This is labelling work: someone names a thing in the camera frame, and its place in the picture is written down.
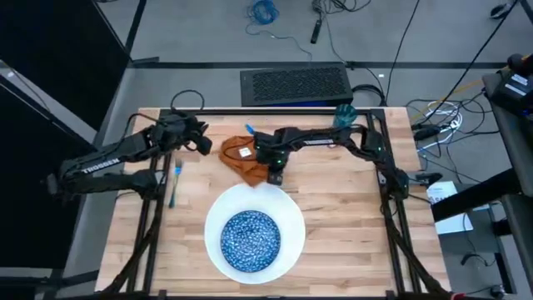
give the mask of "concrete floor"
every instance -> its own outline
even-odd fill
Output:
[[[316,45],[309,43],[316,15],[310,9],[310,0],[274,1],[280,17],[268,30],[281,36],[294,36],[313,54],[314,61],[335,61],[327,31],[323,27]],[[499,0],[423,0],[407,33],[399,61],[469,62],[496,25],[488,19],[489,10]],[[258,62],[305,61],[307,59],[291,41],[278,41],[268,35],[248,36],[244,17],[248,0],[153,0],[148,1],[142,17],[132,57],[159,56],[163,62]],[[124,42],[131,26],[138,0],[119,0],[101,4],[108,21]],[[332,37],[337,51],[350,60],[391,62],[396,53],[404,27],[411,15],[415,0],[374,1],[355,13],[341,13],[329,17]],[[512,53],[529,53],[533,46],[533,25],[521,7],[511,14],[493,41],[480,56],[482,62],[504,62]],[[106,143],[117,140],[127,117],[143,107],[167,107],[173,94],[184,88],[195,88],[204,94],[207,107],[240,107],[238,69],[129,69],[117,94],[116,106],[106,135]],[[386,87],[388,69],[375,69],[383,74],[381,84]],[[479,79],[495,70],[472,70],[464,83]],[[391,83],[390,106],[405,106],[415,98],[437,99],[445,96],[462,70],[397,69]],[[368,71],[348,71],[352,85],[375,83]],[[470,98],[481,86],[454,96]],[[375,106],[379,100],[365,93],[355,95],[354,106]],[[480,103],[489,109],[482,97]],[[180,101],[183,107],[197,106],[192,97]],[[423,104],[414,104],[422,108]],[[481,115],[465,112],[463,130],[473,128]],[[491,114],[487,114],[480,131],[496,129]],[[485,180],[510,167],[506,150],[498,134],[484,135],[454,143],[451,155],[459,172],[476,180]],[[432,158],[451,167],[446,156]],[[445,180],[456,181],[452,172],[436,165],[430,172],[440,172]],[[474,181],[464,178],[464,182]],[[80,226],[75,238],[66,274],[92,271],[99,268],[113,203],[106,201],[113,195],[92,197],[86,201]],[[520,267],[514,242],[504,242],[510,263],[517,269],[513,274],[519,289],[519,298],[531,298],[530,289]],[[451,285],[457,292],[469,292],[501,283],[496,266],[485,268],[474,263],[462,267],[461,257],[446,253],[446,266]],[[61,291],[60,295],[89,293],[91,283],[83,287]],[[488,296],[488,292],[476,296]]]

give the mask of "towel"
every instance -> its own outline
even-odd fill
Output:
[[[222,143],[218,157],[251,187],[267,180],[268,166],[257,162],[253,137],[228,138]]]

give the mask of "black vent grille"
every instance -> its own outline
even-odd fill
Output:
[[[260,72],[252,77],[253,97],[258,102],[280,99],[328,98],[346,93],[338,67]]]

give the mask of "workbench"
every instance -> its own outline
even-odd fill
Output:
[[[386,116],[396,165],[406,172],[418,171],[420,164],[406,109],[377,109],[383,110]],[[305,147],[294,152],[286,166],[281,188],[300,207],[306,223],[306,242],[296,265],[282,277],[260,285],[240,284],[220,273],[207,256],[204,223],[214,201],[228,188],[242,183],[241,178],[219,160],[221,143],[232,136],[249,135],[246,123],[265,133],[288,126],[328,128],[332,124],[333,110],[323,107],[298,111],[271,107],[207,110],[213,114],[204,112],[197,117],[209,124],[205,135],[213,141],[211,154],[203,157],[181,149],[167,159],[170,183],[176,158],[182,160],[176,206],[168,208],[173,191],[172,185],[167,184],[157,247],[152,249],[152,254],[145,251],[136,283],[131,288],[145,289],[155,295],[164,289],[168,295],[188,296],[383,296],[385,290],[396,290],[375,167],[372,162],[353,157],[343,147]],[[158,118],[168,110],[142,108],[139,112]],[[356,123],[366,124],[367,120],[361,116]],[[133,132],[150,124],[152,121],[138,117]],[[359,143],[356,134],[352,138]],[[128,163],[124,170],[132,173],[149,167],[148,161]],[[411,194],[426,196],[422,187],[413,187]],[[429,204],[414,198],[403,203],[417,257],[442,287],[449,290]],[[152,208],[156,206],[154,202],[149,204]],[[117,200],[96,290],[111,283],[132,255],[139,221],[149,223],[152,218],[152,213],[147,220],[139,217],[143,205],[147,206],[136,194]],[[394,202],[391,202],[391,210],[395,211]],[[408,267],[402,254],[400,261],[403,283],[410,291]]]

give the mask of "cable bundle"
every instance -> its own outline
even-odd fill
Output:
[[[354,13],[368,6],[368,4],[370,4],[371,1],[372,0],[368,0],[365,4],[361,5],[360,7],[357,7],[357,1],[354,1],[353,7],[348,7],[346,5],[346,0],[313,0],[311,3],[311,6],[313,8],[313,11],[321,15],[342,13],[342,12]]]
[[[267,25],[276,21],[280,12],[272,0],[258,0],[248,7],[248,17],[257,24]]]
[[[459,128],[461,127],[462,123],[463,123],[463,116],[462,114],[459,112],[459,108],[461,107],[461,105],[459,106],[456,106],[455,104],[453,103],[450,103],[450,102],[446,102],[446,105],[449,105],[452,107],[451,110],[444,110],[444,109],[437,109],[435,111],[433,111],[430,107],[431,105],[433,105],[436,101],[434,102],[430,102],[427,106],[429,107],[428,111],[426,112],[426,116],[430,115],[430,114],[436,114],[436,115],[444,115],[444,116],[447,116],[446,118],[448,117],[451,117],[451,121],[450,121],[450,125],[447,129],[443,129],[441,130],[441,133],[443,132],[446,132],[446,131],[451,131],[450,134],[448,134],[447,137],[439,140],[439,141],[436,141],[436,142],[433,142],[429,145],[425,145],[424,147],[421,147],[421,148],[418,148],[417,151],[420,152],[420,151],[424,151],[426,150],[427,148],[430,148],[430,147],[433,147],[435,145],[439,145],[439,144],[442,144],[442,143],[445,143],[447,142],[449,139],[451,139],[454,135],[454,133],[456,133]]]

